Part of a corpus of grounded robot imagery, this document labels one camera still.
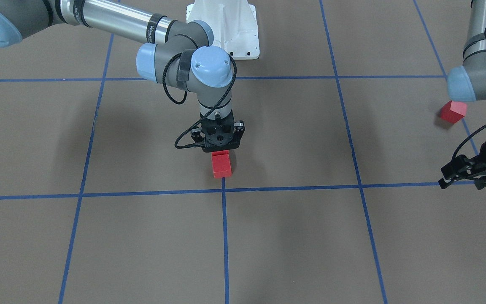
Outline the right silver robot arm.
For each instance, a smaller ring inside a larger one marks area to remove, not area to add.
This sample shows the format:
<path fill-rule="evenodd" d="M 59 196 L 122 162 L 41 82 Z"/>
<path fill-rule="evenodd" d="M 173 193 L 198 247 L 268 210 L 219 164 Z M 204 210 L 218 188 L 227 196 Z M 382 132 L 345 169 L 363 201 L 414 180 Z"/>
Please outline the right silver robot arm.
<path fill-rule="evenodd" d="M 213 153 L 240 146 L 243 121 L 235 120 L 232 88 L 237 77 L 233 57 L 213 44 L 204 21 L 181 22 L 113 0 L 0 0 L 0 48 L 58 24 L 83 26 L 140 44 L 135 66 L 141 78 L 193 93 L 199 102 L 197 122 L 179 135 L 177 149 Z"/>

